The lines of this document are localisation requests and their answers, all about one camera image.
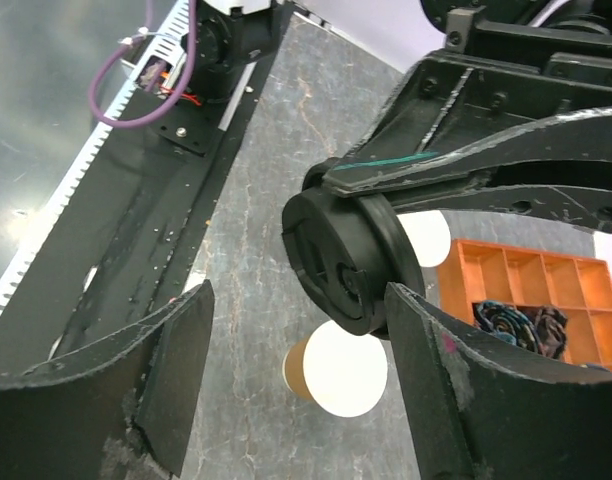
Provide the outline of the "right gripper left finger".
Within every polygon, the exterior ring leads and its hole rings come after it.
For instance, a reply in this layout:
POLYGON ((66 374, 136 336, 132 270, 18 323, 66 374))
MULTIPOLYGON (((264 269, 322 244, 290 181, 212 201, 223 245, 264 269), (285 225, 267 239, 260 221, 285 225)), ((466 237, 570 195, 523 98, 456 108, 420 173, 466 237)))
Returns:
POLYGON ((0 479, 180 475, 214 303, 204 281, 100 340, 0 374, 0 479))

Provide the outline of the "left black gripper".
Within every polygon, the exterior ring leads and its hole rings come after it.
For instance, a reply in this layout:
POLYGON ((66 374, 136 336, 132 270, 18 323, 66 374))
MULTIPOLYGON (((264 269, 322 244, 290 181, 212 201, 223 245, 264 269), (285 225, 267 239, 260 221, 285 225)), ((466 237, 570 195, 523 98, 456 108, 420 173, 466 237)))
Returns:
MULTIPOLYGON (((323 186, 353 197, 521 163, 612 163, 612 1, 569 1, 540 26, 514 15, 506 1, 447 12, 444 47, 409 71, 323 186)), ((519 185, 385 197, 399 213, 503 213, 612 234, 609 190, 519 185)))

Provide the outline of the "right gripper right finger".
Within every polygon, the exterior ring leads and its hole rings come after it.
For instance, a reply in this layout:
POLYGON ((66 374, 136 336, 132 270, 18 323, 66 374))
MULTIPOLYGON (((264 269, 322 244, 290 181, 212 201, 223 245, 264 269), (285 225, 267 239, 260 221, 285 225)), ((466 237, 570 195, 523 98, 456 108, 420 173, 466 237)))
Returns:
POLYGON ((424 479, 612 479, 612 373, 551 360, 385 292, 424 479))

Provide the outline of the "brown paper cup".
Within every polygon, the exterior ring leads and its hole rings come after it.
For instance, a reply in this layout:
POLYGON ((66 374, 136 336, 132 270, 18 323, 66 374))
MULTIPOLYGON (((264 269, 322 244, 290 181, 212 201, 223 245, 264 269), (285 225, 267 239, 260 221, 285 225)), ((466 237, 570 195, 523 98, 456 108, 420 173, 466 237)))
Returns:
POLYGON ((439 266, 451 248, 449 225, 439 210, 411 212, 397 216, 423 268, 439 266))
POLYGON ((388 380, 382 342, 356 336, 329 320, 287 351, 282 364, 287 388, 340 418, 355 418, 381 400, 388 380))

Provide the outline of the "black plastic cup lid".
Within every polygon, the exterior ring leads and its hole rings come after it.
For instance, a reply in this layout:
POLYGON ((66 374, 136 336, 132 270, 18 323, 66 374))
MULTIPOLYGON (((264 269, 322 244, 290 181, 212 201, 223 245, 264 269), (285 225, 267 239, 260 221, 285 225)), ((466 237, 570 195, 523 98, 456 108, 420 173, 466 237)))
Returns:
POLYGON ((424 293, 422 268, 382 194, 342 198, 323 186, 336 157, 312 166, 282 211, 282 240, 304 292, 354 335, 389 338, 390 282, 424 293))

